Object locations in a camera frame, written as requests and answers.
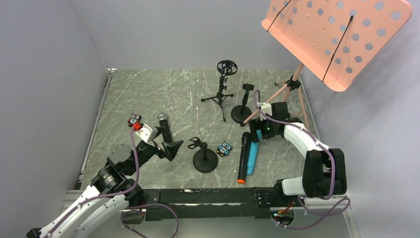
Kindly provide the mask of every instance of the microphone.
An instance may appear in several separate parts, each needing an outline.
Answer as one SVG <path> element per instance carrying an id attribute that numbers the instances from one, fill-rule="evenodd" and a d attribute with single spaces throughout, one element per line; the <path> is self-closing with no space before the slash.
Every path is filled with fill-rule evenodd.
<path id="1" fill-rule="evenodd" d="M 165 127 L 162 133 L 163 141 L 168 144 L 172 143 L 173 140 L 169 130 L 168 116 L 166 113 L 159 113 L 157 119 L 159 120 L 159 125 Z"/>

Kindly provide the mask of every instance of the blue cylinder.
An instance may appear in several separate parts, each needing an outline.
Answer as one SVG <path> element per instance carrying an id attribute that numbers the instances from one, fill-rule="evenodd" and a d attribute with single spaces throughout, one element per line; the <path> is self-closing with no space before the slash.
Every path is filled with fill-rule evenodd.
<path id="1" fill-rule="evenodd" d="M 260 130 L 257 130 L 258 140 L 261 140 L 262 134 Z M 255 161 L 257 160 L 257 153 L 258 153 L 258 145 L 259 143 L 251 142 L 250 147 L 250 155 L 248 157 L 248 168 L 247 168 L 247 175 L 252 175 L 255 167 Z"/>

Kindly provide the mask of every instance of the pink music stand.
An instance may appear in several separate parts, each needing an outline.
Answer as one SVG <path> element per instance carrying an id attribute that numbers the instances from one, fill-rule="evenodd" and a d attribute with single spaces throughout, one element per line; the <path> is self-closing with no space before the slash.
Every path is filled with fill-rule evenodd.
<path id="1" fill-rule="evenodd" d="M 410 19 L 413 11 L 411 5 L 404 0 L 288 2 L 271 0 L 261 25 L 267 30 L 284 7 L 268 32 L 300 61 L 292 78 L 294 81 L 298 80 L 304 66 L 323 79 L 349 18 L 354 16 L 323 80 L 330 89 L 337 92 L 342 92 L 350 86 L 360 71 Z M 267 102 L 271 102 L 286 88 L 287 84 L 283 85 Z M 308 126 L 300 88 L 298 93 L 305 124 Z M 282 101 L 285 101 L 289 94 L 290 90 L 286 90 Z"/>

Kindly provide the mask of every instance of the round black base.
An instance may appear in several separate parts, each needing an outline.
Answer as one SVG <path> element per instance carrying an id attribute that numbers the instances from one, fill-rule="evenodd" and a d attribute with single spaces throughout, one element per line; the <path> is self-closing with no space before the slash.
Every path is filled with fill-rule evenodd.
<path id="1" fill-rule="evenodd" d="M 237 105 L 230 112 L 230 116 L 236 123 L 245 121 L 245 119 L 247 119 L 252 114 L 251 109 L 249 109 L 247 106 L 244 108 L 244 113 L 241 114 L 241 107 L 242 105 Z"/>
<path id="2" fill-rule="evenodd" d="M 193 165 L 199 172 L 209 173 L 217 167 L 219 160 L 217 154 L 211 149 L 207 149 L 207 160 L 204 160 L 203 151 L 199 150 L 194 154 Z"/>

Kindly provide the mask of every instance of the marble tabletop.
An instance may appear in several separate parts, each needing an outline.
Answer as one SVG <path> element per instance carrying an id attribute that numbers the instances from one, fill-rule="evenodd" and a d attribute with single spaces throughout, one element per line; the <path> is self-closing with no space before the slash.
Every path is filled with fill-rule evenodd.
<path id="1" fill-rule="evenodd" d="M 304 158 L 287 140 L 277 136 L 262 140 L 252 176 L 246 184 L 238 184 L 238 166 L 241 136 L 249 127 L 241 127 L 230 117 L 235 105 L 241 104 L 245 90 L 243 83 L 255 85 L 265 101 L 278 90 L 274 82 L 290 78 L 291 70 L 239 69 L 229 77 L 225 94 L 233 93 L 223 102 L 226 122 L 222 111 L 213 101 L 201 102 L 201 98 L 216 95 L 220 74 L 216 69 L 177 70 L 116 70 L 112 76 L 97 131 L 86 163 L 82 189 L 90 183 L 98 169 L 103 167 L 107 156 L 118 144 L 130 144 L 130 128 L 127 120 L 132 113 L 141 114 L 143 122 L 158 126 L 157 115 L 169 116 L 173 140 L 184 140 L 176 158 L 170 162 L 151 158 L 140 168 L 139 184 L 142 188 L 230 188 L 273 186 L 277 179 L 301 176 Z M 253 92 L 248 99 L 249 108 L 254 107 Z M 277 102 L 281 95 L 274 99 Z M 290 112 L 300 112 L 297 91 L 288 99 Z M 313 119 L 309 114 L 310 131 L 315 134 Z M 195 170 L 192 159 L 197 149 L 188 149 L 190 138 L 197 136 L 216 151 L 217 146 L 227 141 L 233 146 L 229 155 L 218 157 L 217 168 L 207 174 Z M 159 144 L 161 136 L 156 139 Z"/>

